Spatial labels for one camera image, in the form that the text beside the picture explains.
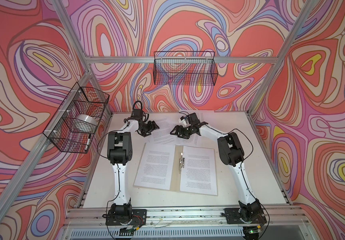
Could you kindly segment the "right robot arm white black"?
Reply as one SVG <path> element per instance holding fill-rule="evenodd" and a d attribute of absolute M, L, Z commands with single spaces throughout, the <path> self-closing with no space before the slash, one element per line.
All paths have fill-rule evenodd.
<path fill-rule="evenodd" d="M 216 142 L 220 160 L 224 165 L 229 166 L 237 187 L 240 215 L 247 222 L 259 214 L 262 210 L 261 204 L 250 187 L 244 167 L 244 149 L 236 133 L 223 133 L 203 122 L 186 127 L 177 125 L 170 134 L 181 139 L 189 139 L 192 135 L 197 134 Z"/>

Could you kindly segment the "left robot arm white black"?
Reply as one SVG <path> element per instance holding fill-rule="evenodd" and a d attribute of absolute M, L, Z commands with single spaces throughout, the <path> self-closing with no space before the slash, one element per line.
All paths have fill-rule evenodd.
<path fill-rule="evenodd" d="M 124 126 L 108 133 L 107 159 L 115 174 L 115 197 L 111 200 L 112 215 L 129 216 L 132 214 L 131 197 L 127 189 L 127 164 L 133 155 L 131 134 L 137 132 L 143 137 L 150 136 L 159 126 L 154 121 L 144 122 L 129 118 Z"/>

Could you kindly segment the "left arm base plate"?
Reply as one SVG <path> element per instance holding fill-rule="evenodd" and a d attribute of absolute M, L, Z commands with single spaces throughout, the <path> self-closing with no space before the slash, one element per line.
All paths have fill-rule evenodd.
<path fill-rule="evenodd" d="M 107 226 L 133 226 L 139 227 L 146 224 L 147 210 L 135 209 L 131 211 L 131 214 L 120 215 L 118 213 L 112 214 L 111 210 L 108 214 L 103 214 Z"/>

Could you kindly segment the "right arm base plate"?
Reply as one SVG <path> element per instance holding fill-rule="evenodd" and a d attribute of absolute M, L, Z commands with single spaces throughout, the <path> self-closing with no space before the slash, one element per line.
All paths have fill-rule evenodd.
<path fill-rule="evenodd" d="M 221 215 L 226 218 L 228 224 L 264 225 L 267 223 L 262 208 L 254 211 L 241 208 L 225 208 Z"/>

